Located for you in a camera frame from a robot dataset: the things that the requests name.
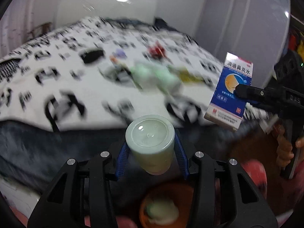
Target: dark bedding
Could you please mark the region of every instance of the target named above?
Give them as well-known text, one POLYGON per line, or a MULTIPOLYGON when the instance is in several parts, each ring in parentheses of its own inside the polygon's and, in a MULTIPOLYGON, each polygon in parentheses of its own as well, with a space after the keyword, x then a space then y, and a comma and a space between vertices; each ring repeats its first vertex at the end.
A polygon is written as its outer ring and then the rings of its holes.
MULTIPOLYGON (((182 128, 180 133, 183 138, 194 143, 198 150, 215 159, 224 160, 229 144, 256 125, 256 121, 244 122, 234 133, 215 125, 182 128)), ((4 121, 0 123, 0 172, 42 192, 66 160, 88 160, 120 140, 124 131, 103 129, 49 132, 22 122, 4 121)), ((141 172, 131 157, 126 175, 128 171, 137 168, 141 172)))

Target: purple object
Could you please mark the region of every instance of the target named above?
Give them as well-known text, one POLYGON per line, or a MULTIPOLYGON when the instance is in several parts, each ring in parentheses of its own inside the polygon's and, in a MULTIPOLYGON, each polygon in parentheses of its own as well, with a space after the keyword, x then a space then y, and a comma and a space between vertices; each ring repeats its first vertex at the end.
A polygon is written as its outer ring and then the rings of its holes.
POLYGON ((122 49, 117 49, 116 52, 113 52, 113 56, 117 58, 127 58, 126 53, 122 49))

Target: green food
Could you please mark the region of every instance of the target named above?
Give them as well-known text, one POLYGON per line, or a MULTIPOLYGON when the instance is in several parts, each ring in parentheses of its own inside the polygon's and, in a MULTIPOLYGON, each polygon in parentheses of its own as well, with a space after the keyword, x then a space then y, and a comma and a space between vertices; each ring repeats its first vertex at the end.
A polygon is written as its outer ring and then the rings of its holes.
POLYGON ((178 208, 169 198, 154 199, 146 206, 146 212, 150 223, 157 225, 173 224, 179 216, 178 208))

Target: blue medicine box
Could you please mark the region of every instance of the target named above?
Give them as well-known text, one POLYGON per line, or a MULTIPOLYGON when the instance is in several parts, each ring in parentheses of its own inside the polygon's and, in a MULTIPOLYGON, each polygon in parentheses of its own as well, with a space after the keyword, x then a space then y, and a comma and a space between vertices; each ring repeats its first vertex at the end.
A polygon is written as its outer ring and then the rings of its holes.
POLYGON ((252 71, 251 62, 227 53, 224 68, 204 117, 216 124, 238 130, 246 102, 233 92, 238 84, 250 86, 252 71))

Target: red object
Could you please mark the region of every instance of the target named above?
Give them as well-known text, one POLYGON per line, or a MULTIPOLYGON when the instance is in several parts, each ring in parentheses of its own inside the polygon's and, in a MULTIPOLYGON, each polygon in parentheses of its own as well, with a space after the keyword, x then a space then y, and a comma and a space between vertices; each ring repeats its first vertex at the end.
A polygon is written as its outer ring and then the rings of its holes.
POLYGON ((297 39, 294 35, 291 35, 289 38, 288 49, 296 50, 296 48, 297 48, 297 39))
POLYGON ((247 61, 247 60, 245 60, 243 58, 239 57, 239 59, 242 60, 242 61, 244 61, 244 62, 246 62, 247 63, 247 67, 250 67, 250 65, 252 64, 252 62, 249 62, 249 61, 247 61))
POLYGON ((21 212, 19 212, 15 207, 10 207, 10 209, 13 211, 17 219, 25 226, 27 227, 28 218, 24 216, 21 212))
POLYGON ((263 164, 257 160, 249 160, 241 165, 266 199, 267 176, 263 164))
POLYGON ((158 41, 155 46, 148 48, 148 51, 152 58, 162 59, 163 57, 166 57, 165 49, 158 41))
MULTIPOLYGON (((137 228, 137 225, 126 216, 117 216, 116 222, 118 228, 137 228)), ((90 217, 85 217, 85 225, 91 227, 90 217)))
POLYGON ((280 206, 284 206, 285 210, 294 208, 304 195, 304 161, 295 169, 293 179, 281 178, 280 184, 284 190, 280 206))

